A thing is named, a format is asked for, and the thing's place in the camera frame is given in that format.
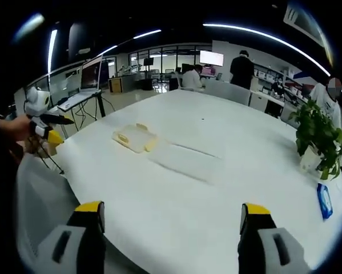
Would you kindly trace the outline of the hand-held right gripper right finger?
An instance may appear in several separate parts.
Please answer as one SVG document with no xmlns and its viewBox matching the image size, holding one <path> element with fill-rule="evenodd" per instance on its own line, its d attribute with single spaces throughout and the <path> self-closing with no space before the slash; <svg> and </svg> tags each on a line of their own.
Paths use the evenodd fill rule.
<svg viewBox="0 0 342 274">
<path fill-rule="evenodd" d="M 269 210 L 242 204 L 239 273 L 310 273 L 304 248 L 285 229 L 278 228 Z"/>
</svg>

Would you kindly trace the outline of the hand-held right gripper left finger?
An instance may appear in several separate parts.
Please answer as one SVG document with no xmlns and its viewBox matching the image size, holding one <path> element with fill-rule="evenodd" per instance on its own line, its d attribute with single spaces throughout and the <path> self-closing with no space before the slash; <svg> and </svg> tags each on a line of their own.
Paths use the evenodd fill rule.
<svg viewBox="0 0 342 274">
<path fill-rule="evenodd" d="M 39 244 L 35 273 L 103 273 L 104 202 L 79 205 Z"/>
</svg>

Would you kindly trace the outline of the person's left hand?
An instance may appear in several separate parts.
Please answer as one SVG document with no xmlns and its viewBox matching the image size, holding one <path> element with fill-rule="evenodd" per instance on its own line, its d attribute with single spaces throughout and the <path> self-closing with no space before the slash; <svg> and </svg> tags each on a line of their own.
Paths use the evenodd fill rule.
<svg viewBox="0 0 342 274">
<path fill-rule="evenodd" d="M 15 142 L 26 140 L 30 136 L 31 120 L 26 114 L 13 120 L 0 119 L 0 129 Z"/>
</svg>

